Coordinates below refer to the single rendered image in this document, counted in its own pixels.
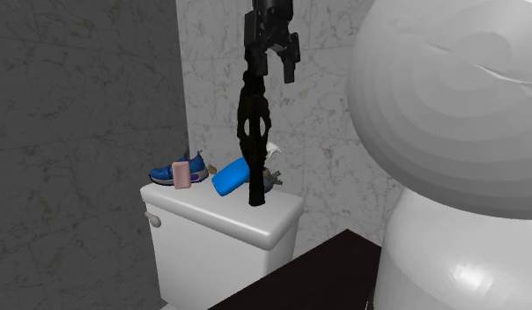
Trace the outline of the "tall black pierced figure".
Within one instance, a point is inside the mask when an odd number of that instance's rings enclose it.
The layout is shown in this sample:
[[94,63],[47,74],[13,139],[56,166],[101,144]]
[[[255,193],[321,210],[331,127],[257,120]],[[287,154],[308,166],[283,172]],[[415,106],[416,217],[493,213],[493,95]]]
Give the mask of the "tall black pierced figure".
[[256,76],[253,70],[245,70],[243,82],[237,108],[237,138],[250,169],[249,204],[256,207],[265,204],[262,171],[271,119],[263,77]]

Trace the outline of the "pink soap bar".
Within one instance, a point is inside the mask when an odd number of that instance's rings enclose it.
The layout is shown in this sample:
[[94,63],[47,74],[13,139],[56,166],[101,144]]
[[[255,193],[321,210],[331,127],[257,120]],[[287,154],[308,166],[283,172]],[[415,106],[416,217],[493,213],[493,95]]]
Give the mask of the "pink soap bar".
[[173,162],[172,165],[173,173],[173,185],[176,189],[190,188],[191,187],[191,178],[190,178],[190,168],[188,161],[177,161]]

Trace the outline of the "white toilet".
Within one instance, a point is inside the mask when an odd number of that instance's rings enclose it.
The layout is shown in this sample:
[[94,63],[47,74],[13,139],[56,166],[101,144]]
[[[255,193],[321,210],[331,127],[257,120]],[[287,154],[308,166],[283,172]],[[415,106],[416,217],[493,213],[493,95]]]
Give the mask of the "white toilet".
[[209,310],[293,258],[300,196],[271,190],[253,207],[248,185],[220,196],[209,179],[140,193],[168,310]]

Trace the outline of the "blue sports shoe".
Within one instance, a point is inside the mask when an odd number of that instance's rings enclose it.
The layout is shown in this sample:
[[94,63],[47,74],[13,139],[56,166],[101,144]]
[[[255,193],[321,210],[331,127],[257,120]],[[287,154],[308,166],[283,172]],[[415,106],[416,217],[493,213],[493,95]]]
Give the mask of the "blue sports shoe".
[[[178,162],[188,162],[190,180],[192,183],[201,182],[209,176],[209,171],[204,164],[201,151],[198,151],[192,159],[188,156],[188,154],[184,154],[180,159],[178,159]],[[156,184],[162,186],[173,186],[173,168],[171,166],[153,168],[149,172],[149,178]]]

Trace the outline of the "blue cylinder bottle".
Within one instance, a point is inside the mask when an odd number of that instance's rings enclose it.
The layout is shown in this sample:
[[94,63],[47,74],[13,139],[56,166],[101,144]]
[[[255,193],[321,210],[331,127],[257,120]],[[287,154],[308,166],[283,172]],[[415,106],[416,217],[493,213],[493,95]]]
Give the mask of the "blue cylinder bottle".
[[226,196],[248,181],[249,177],[248,163],[244,157],[241,157],[217,172],[211,181],[217,193]]

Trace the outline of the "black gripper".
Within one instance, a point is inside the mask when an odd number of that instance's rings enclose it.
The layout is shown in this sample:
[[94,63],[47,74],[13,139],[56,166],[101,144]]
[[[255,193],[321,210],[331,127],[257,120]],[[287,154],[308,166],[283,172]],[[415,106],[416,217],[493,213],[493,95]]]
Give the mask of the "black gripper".
[[271,49],[281,59],[284,82],[295,81],[300,62],[299,35],[289,31],[293,18],[293,0],[252,0],[252,10],[245,14],[244,47],[248,68],[255,74],[267,74],[266,52]]

